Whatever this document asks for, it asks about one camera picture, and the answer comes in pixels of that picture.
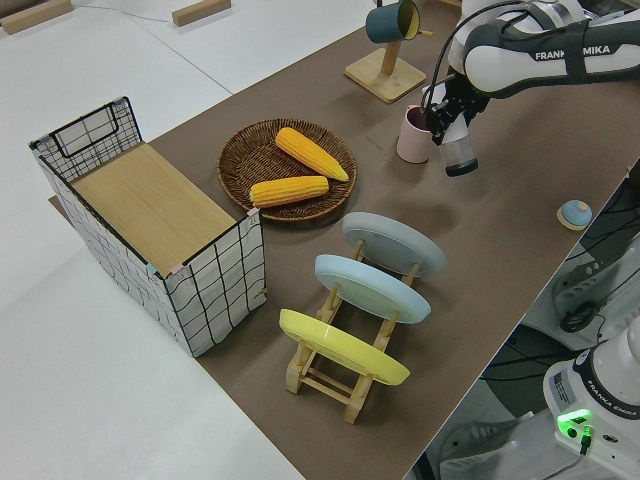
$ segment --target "black cable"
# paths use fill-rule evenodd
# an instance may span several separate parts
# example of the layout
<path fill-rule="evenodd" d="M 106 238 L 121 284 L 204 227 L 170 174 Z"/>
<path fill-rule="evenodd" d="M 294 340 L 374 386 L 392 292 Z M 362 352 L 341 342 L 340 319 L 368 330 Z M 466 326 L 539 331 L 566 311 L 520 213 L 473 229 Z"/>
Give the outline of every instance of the black cable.
<path fill-rule="evenodd" d="M 546 355 L 534 355 L 527 356 L 526 358 L 516 358 L 514 360 L 504 360 L 502 362 L 490 363 L 487 368 L 496 368 L 496 367 L 506 367 L 507 365 L 514 365 L 516 363 L 524 363 L 531 362 L 534 360 L 540 360 L 543 358 L 558 358 L 558 357 L 567 357 L 567 359 L 575 358 L 579 352 L 568 352 L 568 353 L 550 353 Z"/>
<path fill-rule="evenodd" d="M 614 231 L 608 232 L 606 237 L 603 237 L 603 238 L 601 238 L 600 240 L 597 240 L 596 242 L 594 242 L 592 245 L 589 245 L 589 248 L 586 248 L 586 247 L 585 247 L 584 251 L 582 251 L 582 252 L 580 252 L 580 253 L 576 253 L 575 255 L 573 255 L 573 256 L 571 256 L 571 257 L 567 257 L 567 258 L 565 258 L 565 259 L 564 259 L 564 261 L 565 261 L 565 262 L 568 262 L 569 260 L 573 260 L 573 259 L 575 259 L 575 258 L 581 257 L 581 256 L 582 256 L 582 255 L 584 255 L 585 253 L 589 253 L 589 252 L 591 251 L 591 249 L 592 249 L 592 248 L 596 247 L 597 245 L 600 245 L 602 242 L 604 242 L 605 240 L 607 240 L 611 235 L 613 235 L 613 234 L 615 234 L 615 233 L 618 233 L 618 232 L 620 232 L 620 231 L 622 231 L 622 230 L 626 230 L 626 229 L 628 229 L 628 228 L 635 228 L 635 227 L 638 227 L 638 226 L 640 226 L 640 225 L 623 226 L 623 227 L 620 227 L 620 228 L 619 228 L 619 229 L 617 229 L 617 230 L 614 230 Z"/>
<path fill-rule="evenodd" d="M 564 473 L 567 470 L 569 470 L 569 469 L 575 467 L 576 465 L 578 465 L 582 461 L 583 458 L 584 458 L 584 455 L 579 455 L 575 462 L 567 465 L 566 467 L 562 467 L 560 470 L 558 470 L 557 472 L 553 472 L 551 475 L 547 475 L 542 480 L 550 480 L 551 478 L 557 477 L 561 473 Z"/>
<path fill-rule="evenodd" d="M 633 207 L 621 208 L 620 210 L 607 210 L 605 212 L 602 212 L 602 214 L 603 215 L 610 215 L 610 214 L 613 214 L 613 213 L 632 212 L 634 210 L 637 210 L 638 208 L 640 208 L 640 205 L 634 205 Z"/>
<path fill-rule="evenodd" d="M 546 375 L 546 372 L 533 373 L 531 375 L 525 375 L 523 377 L 511 377 L 511 378 L 491 378 L 491 377 L 481 376 L 480 380 L 484 380 L 486 382 L 516 382 L 518 380 L 528 380 L 530 378 L 544 377 L 545 375 Z"/>
<path fill-rule="evenodd" d="M 600 313 L 598 313 L 596 317 L 600 317 L 602 319 L 602 322 L 600 323 L 600 326 L 598 327 L 598 331 L 596 332 L 596 343 L 593 345 L 594 347 L 600 343 L 600 337 L 602 336 L 602 333 L 601 333 L 602 327 L 604 327 L 604 324 L 607 321 L 605 316 Z"/>
<path fill-rule="evenodd" d="M 640 272 L 640 267 L 636 268 L 633 273 L 631 275 L 629 275 L 627 278 L 625 278 L 616 288 L 614 288 L 613 290 L 611 290 L 609 293 L 607 293 L 602 300 L 600 300 L 600 304 L 602 306 L 606 305 L 607 300 L 609 299 L 609 297 L 611 295 L 613 295 L 617 290 L 619 290 L 620 288 L 622 288 L 622 286 L 627 283 L 629 280 L 631 280 L 633 277 L 635 277 L 638 272 Z"/>
<path fill-rule="evenodd" d="M 482 15 L 483 13 L 486 13 L 486 12 L 488 12 L 490 10 L 495 10 L 496 8 L 506 7 L 506 6 L 509 6 L 509 5 L 520 5 L 522 3 L 525 3 L 524 0 L 508 0 L 506 2 L 500 2 L 500 3 L 496 3 L 494 5 L 489 5 L 487 7 L 481 8 L 480 10 L 477 10 L 477 11 L 473 12 L 467 18 L 465 18 L 460 23 L 458 23 L 458 25 L 456 25 L 456 27 L 453 29 L 453 31 L 451 32 L 449 37 L 445 40 L 444 45 L 442 46 L 442 49 L 440 49 L 440 54 L 438 56 L 438 60 L 436 62 L 436 66 L 433 69 L 433 77 L 431 78 L 431 84 L 427 87 L 427 90 L 425 90 L 425 95 L 426 95 L 427 92 L 429 92 L 429 100 L 428 100 L 428 102 L 426 104 L 426 107 L 424 107 L 424 101 L 420 105 L 421 113 L 423 115 L 425 114 L 425 111 L 423 110 L 423 107 L 425 109 L 429 108 L 429 106 L 431 105 L 431 102 L 433 100 L 433 91 L 435 90 L 435 87 L 436 87 L 436 82 L 437 82 L 437 79 L 438 79 L 438 72 L 440 71 L 440 65 L 442 65 L 442 60 L 444 59 L 444 55 L 446 53 L 446 50 L 449 47 L 449 44 L 451 43 L 451 41 L 453 40 L 455 34 L 458 33 L 458 31 L 462 27 L 464 27 L 467 23 L 469 23 L 471 20 L 473 20 L 477 16 Z"/>
<path fill-rule="evenodd" d="M 601 233 L 599 235 L 594 235 L 594 236 L 589 236 L 586 235 L 584 236 L 584 238 L 588 238 L 589 240 L 598 240 L 599 238 L 602 237 L 607 237 L 610 235 L 613 235 L 614 233 L 617 233 L 621 230 L 625 230 L 626 228 L 633 228 L 633 227 L 637 227 L 639 225 L 629 225 L 630 223 L 634 222 L 635 220 L 637 220 L 638 218 L 640 218 L 640 215 L 636 215 L 634 216 L 631 220 L 627 220 L 626 222 L 624 222 L 622 225 L 620 225 L 619 227 L 614 228 L 613 230 L 609 230 L 608 232 L 605 233 Z"/>
<path fill-rule="evenodd" d="M 609 200 L 610 205 L 602 213 L 608 212 L 618 204 L 618 202 L 622 198 L 622 194 L 624 193 L 626 185 L 627 185 L 627 182 L 624 182 L 624 181 L 620 184 L 620 187 L 618 187 L 618 190 L 615 193 L 616 197 Z"/>
<path fill-rule="evenodd" d="M 504 22 L 504 25 L 502 25 L 502 27 L 500 27 L 500 35 L 504 36 L 504 31 L 513 26 L 514 24 L 524 20 L 525 18 L 527 18 L 529 16 L 529 11 L 528 10 L 513 10 L 513 12 L 522 12 L 520 15 L 516 15 L 513 18 L 510 18 L 509 20 L 507 20 L 506 22 Z"/>
<path fill-rule="evenodd" d="M 169 20 L 162 20 L 160 18 L 149 18 L 149 17 L 141 17 L 140 15 L 136 15 L 135 13 L 130 13 L 130 12 L 125 12 L 123 10 L 120 10 L 119 8 L 111 8 L 111 7 L 98 7 L 96 5 L 73 5 L 74 8 L 76 7 L 80 7 L 80 8 L 96 8 L 98 10 L 112 10 L 114 12 L 120 12 L 123 13 L 124 15 L 129 15 L 130 17 L 135 17 L 135 18 L 139 18 L 141 20 L 152 20 L 154 22 L 162 22 L 162 23 L 169 23 Z"/>
<path fill-rule="evenodd" d="M 567 333 L 576 333 L 587 328 L 603 307 L 600 303 L 590 300 L 582 302 L 576 308 L 568 311 L 560 320 L 560 328 Z"/>
<path fill-rule="evenodd" d="M 550 367 L 551 365 L 545 363 L 545 362 L 541 362 L 537 359 L 534 359 L 531 355 L 527 355 L 526 353 L 524 353 L 523 351 L 521 351 L 518 347 L 511 345 L 510 343 L 505 343 L 505 347 L 510 348 L 511 350 L 513 350 L 514 352 L 518 353 L 520 356 L 522 356 L 523 358 L 526 359 L 532 359 L 532 361 L 535 361 L 536 363 L 539 363 L 540 365 L 543 365 L 545 367 Z M 565 355 L 564 353 L 558 353 L 558 354 L 549 354 L 550 356 L 563 356 Z"/>
<path fill-rule="evenodd" d="M 591 446 L 591 427 L 589 425 L 586 425 L 584 427 L 584 431 L 582 432 L 582 438 L 580 439 L 580 454 L 578 455 L 578 458 L 576 459 L 576 461 L 573 463 L 570 463 L 566 467 L 562 467 L 560 470 L 556 470 L 551 475 L 547 475 L 541 480 L 550 480 L 566 472 L 567 470 L 574 468 L 585 457 L 585 455 L 587 454 L 587 450 L 589 450 L 590 446 Z"/>

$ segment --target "wooden block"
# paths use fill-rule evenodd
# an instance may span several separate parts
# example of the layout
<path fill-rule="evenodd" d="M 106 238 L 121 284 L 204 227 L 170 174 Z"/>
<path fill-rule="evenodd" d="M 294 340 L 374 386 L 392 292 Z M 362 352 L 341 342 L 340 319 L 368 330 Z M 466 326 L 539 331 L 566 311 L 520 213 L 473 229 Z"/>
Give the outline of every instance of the wooden block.
<path fill-rule="evenodd" d="M 354 80 L 386 103 L 393 103 L 400 97 L 421 85 L 427 75 L 398 58 L 393 72 L 382 71 L 386 50 L 380 48 L 345 68 L 345 75 Z"/>
<path fill-rule="evenodd" d="M 0 19 L 2 28 L 9 35 L 26 30 L 73 10 L 71 0 L 49 0 Z"/>
<path fill-rule="evenodd" d="M 231 0 L 201 0 L 171 14 L 173 23 L 181 27 L 231 7 Z"/>
<path fill-rule="evenodd" d="M 146 143 L 73 186 L 165 278 L 236 223 Z"/>
<path fill-rule="evenodd" d="M 0 2 L 0 19 L 42 3 L 42 0 L 4 0 Z"/>

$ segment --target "cup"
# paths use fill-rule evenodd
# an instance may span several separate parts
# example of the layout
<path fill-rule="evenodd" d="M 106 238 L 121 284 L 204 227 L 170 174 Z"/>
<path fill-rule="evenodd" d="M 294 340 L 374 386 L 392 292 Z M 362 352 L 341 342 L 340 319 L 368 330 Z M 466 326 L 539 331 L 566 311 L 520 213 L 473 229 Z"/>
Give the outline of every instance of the cup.
<path fill-rule="evenodd" d="M 405 111 L 396 151 L 409 163 L 424 163 L 433 150 L 431 132 L 427 129 L 426 117 L 419 105 L 409 105 Z"/>
<path fill-rule="evenodd" d="M 413 39 L 420 29 L 420 14 L 412 0 L 377 7 L 367 15 L 365 31 L 373 43 Z"/>

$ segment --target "pink cup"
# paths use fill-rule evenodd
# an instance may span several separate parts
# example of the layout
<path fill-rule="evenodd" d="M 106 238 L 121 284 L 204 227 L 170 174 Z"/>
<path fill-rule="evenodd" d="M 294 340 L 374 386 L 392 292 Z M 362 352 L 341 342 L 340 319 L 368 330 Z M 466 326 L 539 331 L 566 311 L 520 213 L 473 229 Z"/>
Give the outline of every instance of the pink cup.
<path fill-rule="evenodd" d="M 420 113 L 420 106 L 409 105 L 400 125 L 396 148 L 398 155 L 409 163 L 424 163 L 429 160 L 433 145 L 425 116 Z"/>

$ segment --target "corn cob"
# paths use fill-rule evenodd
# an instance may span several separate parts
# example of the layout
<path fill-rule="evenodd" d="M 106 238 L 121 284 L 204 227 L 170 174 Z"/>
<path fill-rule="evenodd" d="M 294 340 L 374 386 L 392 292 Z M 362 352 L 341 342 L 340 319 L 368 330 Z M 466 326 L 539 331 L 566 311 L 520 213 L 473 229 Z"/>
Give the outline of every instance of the corn cob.
<path fill-rule="evenodd" d="M 329 191 L 329 181 L 322 175 L 279 178 L 254 184 L 249 199 L 254 207 L 267 208 L 318 197 Z"/>
<path fill-rule="evenodd" d="M 276 135 L 276 145 L 299 162 L 321 175 L 341 182 L 349 180 L 338 160 L 313 140 L 290 127 L 282 128 Z"/>

